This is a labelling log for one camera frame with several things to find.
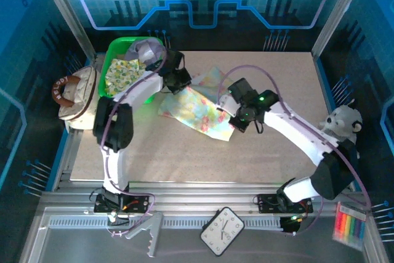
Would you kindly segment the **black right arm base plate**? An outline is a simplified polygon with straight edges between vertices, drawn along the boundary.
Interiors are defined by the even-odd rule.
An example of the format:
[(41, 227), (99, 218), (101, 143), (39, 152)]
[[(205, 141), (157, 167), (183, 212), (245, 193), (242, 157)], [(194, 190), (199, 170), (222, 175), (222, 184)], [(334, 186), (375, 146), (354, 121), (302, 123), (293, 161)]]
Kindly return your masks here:
[(259, 194), (254, 197), (254, 204), (261, 214), (309, 214), (313, 212), (311, 199), (304, 199), (293, 205), (281, 206), (275, 194)]

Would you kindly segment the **aluminium frame post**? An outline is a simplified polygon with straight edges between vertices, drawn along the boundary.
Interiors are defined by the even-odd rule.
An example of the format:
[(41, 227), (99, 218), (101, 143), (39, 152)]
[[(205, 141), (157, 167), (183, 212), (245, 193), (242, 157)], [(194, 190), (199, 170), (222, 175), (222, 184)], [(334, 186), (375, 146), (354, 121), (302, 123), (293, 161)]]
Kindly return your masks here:
[(97, 53), (68, 0), (53, 0), (85, 56), (94, 62)]
[(337, 0), (326, 23), (320, 31), (314, 46), (312, 47), (311, 53), (314, 60), (317, 60), (323, 53), (324, 48), (328, 44), (330, 38), (339, 25), (342, 17), (350, 7), (352, 1), (353, 0)]

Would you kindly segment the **rainbow marker pack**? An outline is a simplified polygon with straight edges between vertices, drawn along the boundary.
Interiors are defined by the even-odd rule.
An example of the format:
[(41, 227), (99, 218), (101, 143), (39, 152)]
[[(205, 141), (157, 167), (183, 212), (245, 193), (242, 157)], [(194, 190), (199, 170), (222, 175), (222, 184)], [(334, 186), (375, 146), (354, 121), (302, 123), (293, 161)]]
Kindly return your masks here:
[(366, 211), (338, 202), (332, 239), (358, 251), (363, 249)]

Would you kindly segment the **grey plush toy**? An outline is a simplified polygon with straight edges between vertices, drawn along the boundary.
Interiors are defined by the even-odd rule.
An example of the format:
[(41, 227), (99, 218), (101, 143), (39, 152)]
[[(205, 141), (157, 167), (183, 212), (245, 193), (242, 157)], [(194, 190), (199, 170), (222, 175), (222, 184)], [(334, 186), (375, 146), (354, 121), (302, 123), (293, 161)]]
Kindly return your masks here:
[(357, 135), (363, 128), (361, 113), (352, 108), (352, 100), (349, 104), (341, 105), (327, 115), (326, 119), (319, 123), (319, 130), (337, 139), (338, 143), (345, 140), (356, 144)]

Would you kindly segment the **pastel floral skirt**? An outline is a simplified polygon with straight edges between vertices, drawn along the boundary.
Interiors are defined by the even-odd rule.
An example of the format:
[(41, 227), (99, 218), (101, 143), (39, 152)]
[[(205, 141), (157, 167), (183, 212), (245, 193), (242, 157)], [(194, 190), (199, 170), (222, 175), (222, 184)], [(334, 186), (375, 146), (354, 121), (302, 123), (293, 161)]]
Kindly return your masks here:
[(175, 118), (210, 138), (228, 142), (235, 129), (228, 123), (230, 116), (215, 106), (217, 94), (227, 94), (227, 87), (233, 83), (223, 76), (224, 72), (217, 67), (195, 76), (184, 90), (165, 96), (158, 114)]

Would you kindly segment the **lavender skirt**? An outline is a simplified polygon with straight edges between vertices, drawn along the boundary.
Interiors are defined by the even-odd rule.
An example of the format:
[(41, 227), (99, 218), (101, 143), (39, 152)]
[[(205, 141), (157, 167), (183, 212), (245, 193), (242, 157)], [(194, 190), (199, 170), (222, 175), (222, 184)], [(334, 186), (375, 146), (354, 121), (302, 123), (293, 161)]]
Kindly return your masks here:
[(149, 66), (162, 59), (165, 47), (157, 38), (146, 38), (132, 42), (124, 55), (124, 59), (135, 60)]

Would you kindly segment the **black white analog clock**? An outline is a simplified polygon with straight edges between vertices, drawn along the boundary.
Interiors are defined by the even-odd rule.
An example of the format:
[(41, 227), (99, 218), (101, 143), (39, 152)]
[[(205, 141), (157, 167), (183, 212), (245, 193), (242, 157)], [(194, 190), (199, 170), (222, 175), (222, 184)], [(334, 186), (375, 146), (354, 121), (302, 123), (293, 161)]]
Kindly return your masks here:
[(244, 221), (232, 209), (224, 207), (203, 227), (200, 239), (216, 257), (220, 257), (244, 228)]

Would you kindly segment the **grey toothed plastic tool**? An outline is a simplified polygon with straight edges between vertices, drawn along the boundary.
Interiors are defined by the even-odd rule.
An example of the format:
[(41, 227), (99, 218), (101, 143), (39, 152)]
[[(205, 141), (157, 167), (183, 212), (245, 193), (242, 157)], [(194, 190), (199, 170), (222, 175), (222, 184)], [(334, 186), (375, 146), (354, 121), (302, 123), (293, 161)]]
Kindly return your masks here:
[(125, 238), (130, 240), (142, 231), (148, 231), (150, 234), (150, 242), (148, 246), (148, 257), (155, 257), (156, 247), (158, 245), (158, 237), (163, 222), (163, 214), (161, 212), (154, 213), (144, 222), (134, 227), (130, 232), (125, 234)]

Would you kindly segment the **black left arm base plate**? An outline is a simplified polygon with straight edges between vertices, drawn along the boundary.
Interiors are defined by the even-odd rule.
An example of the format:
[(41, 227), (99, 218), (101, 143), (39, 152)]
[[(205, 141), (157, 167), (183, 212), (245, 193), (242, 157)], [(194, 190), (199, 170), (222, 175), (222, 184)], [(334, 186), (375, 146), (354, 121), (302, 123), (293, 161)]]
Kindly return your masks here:
[(149, 196), (98, 194), (94, 203), (95, 213), (145, 213), (150, 205)]

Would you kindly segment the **aluminium frame rail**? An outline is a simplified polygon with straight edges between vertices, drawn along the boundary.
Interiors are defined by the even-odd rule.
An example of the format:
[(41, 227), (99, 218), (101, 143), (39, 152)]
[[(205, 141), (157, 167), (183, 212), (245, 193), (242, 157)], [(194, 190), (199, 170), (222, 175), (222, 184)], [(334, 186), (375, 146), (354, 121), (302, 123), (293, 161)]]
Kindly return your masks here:
[(338, 202), (360, 209), (365, 206), (362, 193), (345, 190), (334, 200), (313, 197), (313, 212), (309, 214), (261, 214), (254, 204), (254, 197), (263, 193), (275, 194), (275, 186), (269, 184), (142, 182), (133, 183), (131, 190), (150, 193), (153, 197), (149, 201), (153, 206), (148, 207), (145, 213), (95, 213), (98, 191), (90, 184), (83, 188), (60, 188), (56, 192), (45, 193), (34, 215), (38, 229), (53, 228), (48, 226), (52, 216), (105, 216), (109, 219), (109, 227), (104, 230), (123, 232), (156, 212), (161, 212), (163, 217), (208, 217), (210, 220), (224, 207), (232, 209), (240, 218), (301, 216), (305, 222), (310, 222), (315, 216), (333, 217)]

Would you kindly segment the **black electronics box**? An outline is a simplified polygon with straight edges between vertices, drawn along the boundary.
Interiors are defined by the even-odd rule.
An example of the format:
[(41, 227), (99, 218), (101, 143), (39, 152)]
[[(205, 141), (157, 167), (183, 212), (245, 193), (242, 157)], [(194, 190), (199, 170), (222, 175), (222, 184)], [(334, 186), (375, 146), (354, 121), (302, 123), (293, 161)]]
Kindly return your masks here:
[(294, 233), (297, 233), (300, 229), (302, 221), (303, 217), (301, 216), (289, 216), (280, 217), (279, 223), (284, 233), (290, 233), (291, 235), (293, 235)]

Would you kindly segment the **green plastic basket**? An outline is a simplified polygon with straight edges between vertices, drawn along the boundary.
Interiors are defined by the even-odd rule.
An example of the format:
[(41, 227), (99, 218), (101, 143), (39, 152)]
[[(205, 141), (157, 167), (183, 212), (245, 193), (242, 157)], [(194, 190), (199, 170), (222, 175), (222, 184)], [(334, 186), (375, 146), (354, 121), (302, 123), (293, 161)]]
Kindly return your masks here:
[(130, 47), (130, 45), (132, 44), (132, 42), (146, 38), (154, 38), (154, 37), (122, 37), (122, 38), (117, 38), (110, 43), (104, 59), (102, 73), (98, 84), (99, 96), (109, 97), (105, 94), (104, 80), (105, 80), (105, 74), (107, 72), (108, 67), (110, 66), (111, 61), (113, 59), (125, 60), (124, 55), (128, 50), (128, 48)]

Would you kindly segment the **lemon print skirt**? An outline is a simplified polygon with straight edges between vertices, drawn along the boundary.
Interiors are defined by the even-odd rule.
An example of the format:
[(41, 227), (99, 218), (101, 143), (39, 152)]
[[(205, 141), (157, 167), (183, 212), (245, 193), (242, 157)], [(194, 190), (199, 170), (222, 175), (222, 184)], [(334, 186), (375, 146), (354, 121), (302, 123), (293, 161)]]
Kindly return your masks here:
[(105, 74), (105, 94), (114, 97), (126, 90), (144, 74), (145, 69), (146, 65), (138, 59), (113, 59)]

